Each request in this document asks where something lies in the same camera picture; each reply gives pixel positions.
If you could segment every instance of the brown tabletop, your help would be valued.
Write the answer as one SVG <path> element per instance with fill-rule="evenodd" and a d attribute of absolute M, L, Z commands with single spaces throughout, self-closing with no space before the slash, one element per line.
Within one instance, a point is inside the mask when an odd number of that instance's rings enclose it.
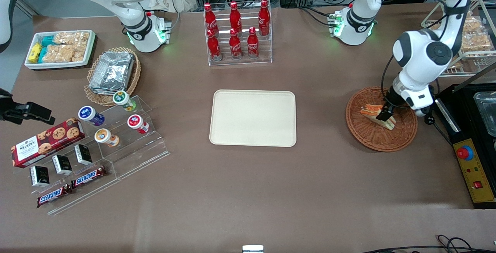
<path fill-rule="evenodd" d="M 325 26 L 298 9 L 276 9 L 274 63 L 218 70 L 207 64 L 202 13 L 181 15 L 169 45 L 138 53 L 142 73 L 135 91 L 153 108 L 151 117 L 172 154 L 48 216 L 35 209 L 28 172 L 12 173 L 9 154 L 12 145 L 47 125 L 0 122 L 0 248 L 233 253 L 243 244 L 263 244 L 268 253 L 345 253 L 435 244 L 434 235 L 445 234 L 494 249 L 496 211 L 471 209 L 454 152 L 433 127 L 420 120 L 409 147 L 378 153 L 359 144 L 345 123 L 349 98 L 379 85 L 395 39 L 419 29 L 431 8 L 383 6 L 379 24 L 360 46 L 330 39 Z M 131 48 L 115 17 L 34 22 L 35 32 L 92 29 L 99 37 L 97 55 L 116 46 Z M 23 67 L 14 99 L 48 107 L 57 120 L 73 117 L 89 103 L 83 91 L 87 71 Z M 398 71 L 392 64 L 387 85 Z M 292 91 L 296 145 L 211 144 L 218 89 Z"/>

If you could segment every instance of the aluminum foil container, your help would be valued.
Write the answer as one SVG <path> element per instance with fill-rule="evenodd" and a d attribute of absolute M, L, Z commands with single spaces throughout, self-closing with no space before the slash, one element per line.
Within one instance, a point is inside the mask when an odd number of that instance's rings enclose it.
<path fill-rule="evenodd" d="M 90 89 L 103 95 L 127 90 L 133 64 L 134 55 L 129 52 L 104 52 L 91 78 Z"/>

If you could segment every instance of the wicker basket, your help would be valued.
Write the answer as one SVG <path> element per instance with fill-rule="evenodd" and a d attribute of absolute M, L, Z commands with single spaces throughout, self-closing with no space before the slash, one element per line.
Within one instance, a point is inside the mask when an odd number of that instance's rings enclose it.
<path fill-rule="evenodd" d="M 395 108 L 393 117 L 396 125 L 394 129 L 388 130 L 360 114 L 365 104 L 382 103 L 380 87 L 367 87 L 358 91 L 346 106 L 346 124 L 353 136 L 366 147 L 382 152 L 398 151 L 408 146 L 417 134 L 417 116 L 409 108 Z"/>
<path fill-rule="evenodd" d="M 136 55 L 135 52 L 128 48 L 111 48 L 108 50 L 108 52 L 129 52 L 134 55 L 134 64 L 133 64 L 133 74 L 131 74 L 131 78 L 129 78 L 129 84 L 127 86 L 126 92 L 131 96 L 131 93 L 133 93 L 134 89 L 136 88 L 136 85 L 138 84 L 138 80 L 140 79 L 140 73 L 141 73 L 141 64 L 139 62 L 138 56 Z M 98 65 L 98 62 L 100 61 L 100 55 L 92 64 L 90 71 L 88 71 L 88 75 L 86 78 L 88 79 L 88 83 L 91 81 L 91 78 L 93 77 L 93 74 L 95 72 L 95 68 Z M 84 92 L 86 93 L 86 96 L 88 99 L 94 103 L 103 105 L 103 106 L 113 106 L 115 103 L 112 100 L 112 95 L 102 95 L 102 94 L 96 94 L 93 91 L 91 91 L 90 86 L 87 85 L 84 87 Z"/>

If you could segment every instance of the red box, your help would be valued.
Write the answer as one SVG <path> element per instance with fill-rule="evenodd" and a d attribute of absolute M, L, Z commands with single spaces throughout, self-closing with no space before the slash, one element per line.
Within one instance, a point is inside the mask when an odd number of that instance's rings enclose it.
<path fill-rule="evenodd" d="M 12 165 L 26 168 L 84 137 L 81 122 L 73 117 L 11 147 Z"/>

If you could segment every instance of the sandwich slice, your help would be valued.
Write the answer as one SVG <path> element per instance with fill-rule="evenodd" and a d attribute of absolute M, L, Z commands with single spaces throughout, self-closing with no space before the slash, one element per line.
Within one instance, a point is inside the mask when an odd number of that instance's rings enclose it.
<path fill-rule="evenodd" d="M 394 117 L 390 117 L 388 120 L 383 122 L 382 120 L 376 119 L 376 117 L 381 113 L 382 106 L 381 105 L 365 105 L 360 110 L 360 114 L 364 115 L 371 121 L 379 124 L 380 126 L 392 130 L 396 124 L 396 120 Z"/>

